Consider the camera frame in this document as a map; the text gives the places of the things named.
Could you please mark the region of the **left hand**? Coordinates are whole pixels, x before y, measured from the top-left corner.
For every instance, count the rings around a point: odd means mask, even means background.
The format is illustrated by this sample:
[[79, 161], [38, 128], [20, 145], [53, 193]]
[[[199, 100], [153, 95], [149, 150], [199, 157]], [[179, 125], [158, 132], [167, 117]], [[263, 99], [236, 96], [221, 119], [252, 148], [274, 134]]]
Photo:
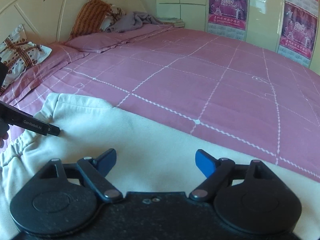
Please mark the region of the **left hand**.
[[0, 148], [4, 147], [5, 141], [8, 139], [9, 125], [5, 123], [2, 119], [0, 120]]

